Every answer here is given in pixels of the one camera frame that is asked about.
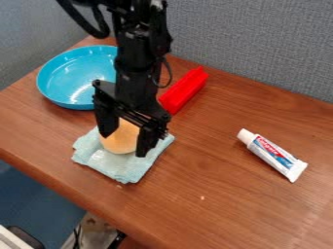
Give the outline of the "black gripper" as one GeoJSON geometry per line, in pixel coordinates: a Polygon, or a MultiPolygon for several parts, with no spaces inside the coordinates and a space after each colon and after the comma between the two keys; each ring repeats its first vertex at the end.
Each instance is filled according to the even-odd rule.
{"type": "Polygon", "coordinates": [[[136,156],[145,158],[168,136],[170,113],[160,103],[157,94],[161,85],[162,67],[156,66],[141,72],[117,72],[114,83],[93,82],[94,112],[101,135],[108,138],[120,128],[120,119],[140,127],[136,156]]]}

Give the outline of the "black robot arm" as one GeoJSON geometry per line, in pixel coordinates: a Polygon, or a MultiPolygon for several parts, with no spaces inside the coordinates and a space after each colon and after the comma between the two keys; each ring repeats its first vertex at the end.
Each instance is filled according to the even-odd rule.
{"type": "Polygon", "coordinates": [[[117,80],[93,82],[96,119],[108,138],[122,120],[140,127],[136,156],[144,158],[168,136],[170,113],[158,101],[172,37],[166,0],[121,0],[110,8],[118,41],[117,80]]]}

